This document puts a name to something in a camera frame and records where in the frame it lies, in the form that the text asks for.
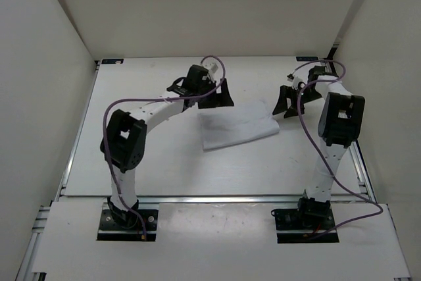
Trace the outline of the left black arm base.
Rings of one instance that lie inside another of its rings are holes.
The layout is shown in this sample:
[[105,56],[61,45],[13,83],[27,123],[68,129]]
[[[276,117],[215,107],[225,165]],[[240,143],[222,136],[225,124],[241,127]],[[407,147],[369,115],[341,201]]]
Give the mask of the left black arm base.
[[133,209],[142,217],[145,226],[137,215],[127,210],[117,209],[108,198],[107,204],[103,205],[101,211],[97,240],[154,242],[157,237],[159,210],[138,209],[138,207],[139,202],[136,202]]

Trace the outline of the white skirt cloth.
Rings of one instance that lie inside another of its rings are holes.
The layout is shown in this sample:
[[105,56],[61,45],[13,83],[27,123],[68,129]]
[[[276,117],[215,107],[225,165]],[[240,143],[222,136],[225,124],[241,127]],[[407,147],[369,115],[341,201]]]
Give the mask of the white skirt cloth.
[[263,100],[203,111],[198,118],[204,151],[248,143],[280,131]]

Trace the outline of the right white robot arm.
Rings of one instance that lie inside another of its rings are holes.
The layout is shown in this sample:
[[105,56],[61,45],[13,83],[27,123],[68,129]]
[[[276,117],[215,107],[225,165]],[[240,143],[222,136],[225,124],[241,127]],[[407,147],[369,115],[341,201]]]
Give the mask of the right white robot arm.
[[310,228],[328,218],[334,178],[346,150],[359,137],[365,99],[346,90],[341,80],[323,66],[312,67],[306,82],[293,73],[287,79],[291,84],[280,87],[273,115],[297,116],[303,122],[305,104],[324,100],[317,129],[319,158],[295,212],[297,224]]

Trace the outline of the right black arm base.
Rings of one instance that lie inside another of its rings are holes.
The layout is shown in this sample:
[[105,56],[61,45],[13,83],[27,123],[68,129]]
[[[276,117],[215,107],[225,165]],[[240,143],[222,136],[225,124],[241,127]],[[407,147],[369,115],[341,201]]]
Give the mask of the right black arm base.
[[331,203],[300,198],[296,208],[272,209],[277,242],[292,243],[338,243]]

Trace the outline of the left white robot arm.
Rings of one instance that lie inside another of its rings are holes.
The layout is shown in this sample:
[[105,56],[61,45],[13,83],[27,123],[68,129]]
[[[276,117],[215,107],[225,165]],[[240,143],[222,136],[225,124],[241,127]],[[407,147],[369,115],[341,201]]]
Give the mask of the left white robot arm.
[[234,105],[226,79],[214,78],[222,66],[222,63],[194,64],[186,76],[174,80],[163,94],[144,101],[141,107],[131,111],[107,108],[100,150],[111,172],[112,193],[107,203],[112,218],[121,227],[131,228],[141,221],[134,170],[144,156],[147,134],[192,107],[213,109]]

